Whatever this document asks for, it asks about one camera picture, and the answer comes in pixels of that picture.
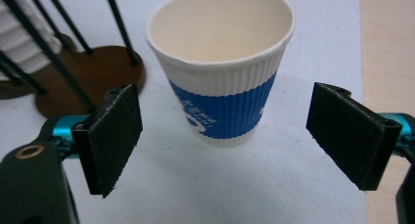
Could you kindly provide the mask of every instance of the white paper cup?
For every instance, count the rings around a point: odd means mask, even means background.
[[[167,0],[146,36],[194,131],[226,147],[252,136],[294,24],[285,0]]]

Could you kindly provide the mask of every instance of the blue label on cup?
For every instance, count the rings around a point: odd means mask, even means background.
[[[231,139],[250,132],[259,122],[274,82],[265,83],[241,94],[212,97],[190,93],[170,84],[178,96],[189,123],[210,138]]]

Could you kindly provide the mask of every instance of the tabletop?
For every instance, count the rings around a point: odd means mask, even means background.
[[[363,104],[415,115],[415,0],[360,0]],[[367,193],[367,223],[397,223],[395,194],[409,168],[391,157],[377,191]]]

